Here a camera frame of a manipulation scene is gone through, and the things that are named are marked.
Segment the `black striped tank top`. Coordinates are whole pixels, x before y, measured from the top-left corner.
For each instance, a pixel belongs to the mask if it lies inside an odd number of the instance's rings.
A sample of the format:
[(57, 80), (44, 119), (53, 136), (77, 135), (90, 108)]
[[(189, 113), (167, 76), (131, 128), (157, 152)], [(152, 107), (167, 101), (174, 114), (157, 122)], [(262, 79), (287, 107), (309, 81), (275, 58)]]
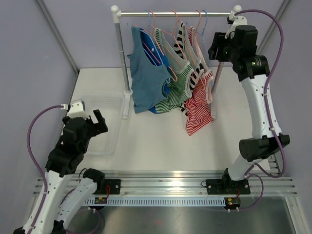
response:
[(190, 35), (191, 33), (188, 33), (186, 25), (183, 22), (180, 22), (176, 38), (177, 42), (174, 44), (174, 51), (182, 59), (189, 61), (193, 68), (193, 72), (191, 73), (188, 81), (188, 90), (192, 94), (195, 86), (200, 80), (200, 76), (204, 72), (204, 68), (201, 59), (199, 59), (193, 49), (193, 46), (191, 45)]

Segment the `pink hanger of green top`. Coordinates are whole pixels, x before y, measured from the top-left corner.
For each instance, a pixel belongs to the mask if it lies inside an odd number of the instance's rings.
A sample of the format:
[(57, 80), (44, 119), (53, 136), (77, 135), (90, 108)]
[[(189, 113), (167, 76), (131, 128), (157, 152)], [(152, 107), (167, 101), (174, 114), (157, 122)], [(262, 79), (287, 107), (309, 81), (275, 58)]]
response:
[(162, 40), (163, 34), (167, 34), (167, 35), (173, 36), (173, 38), (176, 41), (175, 32), (176, 32), (176, 28), (177, 28), (177, 25), (178, 25), (178, 16), (177, 16), (176, 11), (174, 11), (174, 10), (172, 11), (175, 14), (176, 22), (175, 22), (174, 29), (173, 29), (173, 31), (171, 33), (168, 33), (166, 31), (160, 30), (159, 28), (156, 28), (156, 26), (155, 26), (155, 24), (156, 24), (155, 14), (154, 14), (154, 12), (152, 10), (149, 10), (149, 12), (153, 15), (153, 20), (154, 20), (154, 23), (152, 25), (153, 37), (154, 37), (155, 42), (156, 42), (158, 48), (160, 49), (161, 53), (167, 57), (169, 62), (171, 62), (170, 58), (175, 59), (176, 64), (179, 64), (180, 68), (183, 68), (184, 65), (180, 62), (180, 59), (177, 59), (177, 54), (174, 52), (173, 48), (167, 43), (167, 41), (165, 40), (164, 45), (159, 44), (159, 42)]

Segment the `green striped tank top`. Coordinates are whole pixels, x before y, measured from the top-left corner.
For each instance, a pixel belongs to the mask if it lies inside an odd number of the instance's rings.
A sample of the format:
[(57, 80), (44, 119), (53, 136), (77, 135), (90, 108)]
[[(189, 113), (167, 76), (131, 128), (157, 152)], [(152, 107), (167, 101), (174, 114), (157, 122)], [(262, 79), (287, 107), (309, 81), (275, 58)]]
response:
[[(166, 38), (163, 34), (162, 40), (159, 42), (159, 44), (164, 45), (165, 40)], [(192, 97), (192, 94), (188, 90), (188, 81), (191, 73), (193, 72), (192, 67), (181, 58), (177, 57), (177, 59), (180, 59), (180, 62), (184, 65), (184, 67), (180, 68), (179, 64), (176, 64), (175, 59), (170, 58), (171, 62), (169, 63), (177, 76), (177, 81), (175, 82), (171, 79), (171, 82), (168, 84), (170, 88), (168, 98), (166, 100), (160, 101), (155, 106), (156, 111), (161, 114), (180, 107), (183, 102)]]

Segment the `red striped tank top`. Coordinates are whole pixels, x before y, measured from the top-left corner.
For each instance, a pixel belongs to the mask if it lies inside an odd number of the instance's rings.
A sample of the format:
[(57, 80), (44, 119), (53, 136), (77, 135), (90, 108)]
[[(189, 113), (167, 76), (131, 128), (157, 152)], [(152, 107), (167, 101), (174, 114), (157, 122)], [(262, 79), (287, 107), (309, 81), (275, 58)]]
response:
[(199, 56), (201, 65), (203, 66), (203, 73), (200, 75), (199, 81), (195, 85), (192, 97), (186, 101), (188, 115), (186, 131), (188, 135), (191, 136), (214, 119), (209, 108), (209, 104), (213, 100), (211, 84), (214, 80), (214, 76), (198, 45), (194, 27), (190, 28), (189, 41), (195, 48), (195, 53)]

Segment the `pink hanger of black top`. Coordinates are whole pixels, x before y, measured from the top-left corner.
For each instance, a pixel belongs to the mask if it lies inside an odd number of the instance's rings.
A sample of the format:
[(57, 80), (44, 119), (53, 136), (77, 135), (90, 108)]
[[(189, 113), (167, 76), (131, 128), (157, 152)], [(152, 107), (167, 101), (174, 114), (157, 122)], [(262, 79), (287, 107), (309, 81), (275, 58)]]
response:
[[(177, 25), (178, 29), (180, 27), (180, 22), (181, 22), (181, 20), (178, 18), (178, 25)], [(190, 27), (190, 26), (188, 27), (187, 25), (186, 25), (186, 27), (187, 27), (188, 33), (191, 33), (191, 35), (190, 35), (191, 45), (193, 46), (193, 49), (194, 49), (195, 53), (197, 54), (197, 56), (199, 57), (199, 59), (201, 59), (201, 62), (202, 62), (203, 68), (204, 68), (204, 72), (205, 72), (208, 70), (207, 63), (204, 59), (203, 53), (201, 52), (201, 48), (200, 48), (199, 43), (198, 43), (198, 36), (197, 36), (198, 34), (196, 33), (198, 31), (199, 25), (200, 25), (200, 21), (198, 22), (197, 27)]]

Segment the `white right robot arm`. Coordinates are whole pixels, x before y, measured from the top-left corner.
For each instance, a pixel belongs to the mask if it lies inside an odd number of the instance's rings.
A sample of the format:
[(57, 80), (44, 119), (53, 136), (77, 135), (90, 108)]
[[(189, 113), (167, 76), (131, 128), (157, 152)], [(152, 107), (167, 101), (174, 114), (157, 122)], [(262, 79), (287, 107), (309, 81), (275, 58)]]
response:
[(252, 168), (290, 143), (275, 118), (270, 87), (269, 64), (256, 54), (258, 31), (252, 25), (240, 25), (229, 34), (216, 32), (208, 50), (211, 60), (230, 62), (237, 74), (249, 105), (252, 137), (239, 142), (240, 154), (225, 169), (220, 179), (207, 179), (209, 195), (250, 194), (248, 174)]

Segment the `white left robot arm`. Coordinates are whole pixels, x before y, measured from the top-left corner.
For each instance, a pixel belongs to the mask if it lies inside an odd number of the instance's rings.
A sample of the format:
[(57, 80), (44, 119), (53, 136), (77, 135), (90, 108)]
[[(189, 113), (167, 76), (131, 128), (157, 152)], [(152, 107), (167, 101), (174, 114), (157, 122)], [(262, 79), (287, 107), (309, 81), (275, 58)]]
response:
[(87, 152), (90, 139), (108, 132), (100, 110), (94, 110), (93, 113), (96, 123), (90, 116), (82, 115), (68, 115), (62, 119), (63, 134), (48, 156), (46, 171), (40, 172), (43, 188), (27, 222), (15, 229), (14, 233), (64, 234), (85, 200), (93, 193), (104, 191), (105, 174), (90, 168), (85, 171), (78, 186), (61, 201), (67, 184)]

